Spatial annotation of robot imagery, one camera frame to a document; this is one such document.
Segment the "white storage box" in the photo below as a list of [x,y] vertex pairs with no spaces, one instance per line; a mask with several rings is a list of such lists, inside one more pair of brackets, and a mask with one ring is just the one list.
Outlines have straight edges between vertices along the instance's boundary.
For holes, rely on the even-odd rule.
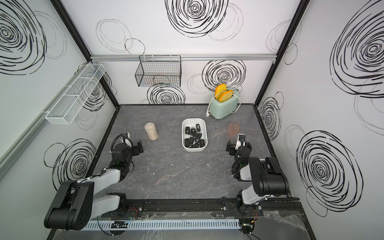
[[189,118],[182,122],[182,145],[187,152],[202,152],[208,145],[206,122]]

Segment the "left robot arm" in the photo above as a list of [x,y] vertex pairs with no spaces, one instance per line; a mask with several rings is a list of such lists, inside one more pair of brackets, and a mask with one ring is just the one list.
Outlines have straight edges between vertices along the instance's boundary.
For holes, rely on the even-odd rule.
[[123,181],[134,167],[132,158],[144,152],[142,141],[133,144],[130,138],[118,136],[121,142],[111,144],[112,160],[100,173],[77,181],[65,181],[45,216],[47,229],[75,230],[85,228],[88,222],[108,212],[119,209],[123,194],[109,194],[100,198],[95,195],[107,187]]

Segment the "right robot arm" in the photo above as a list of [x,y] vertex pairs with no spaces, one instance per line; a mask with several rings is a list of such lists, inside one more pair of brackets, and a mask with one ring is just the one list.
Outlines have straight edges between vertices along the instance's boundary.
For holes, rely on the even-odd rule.
[[226,151],[235,159],[231,168],[232,177],[239,182],[251,183],[248,188],[239,191],[237,208],[258,205],[268,198],[289,194],[288,179],[276,158],[251,157],[252,146],[245,140],[238,140],[236,144],[228,141]]

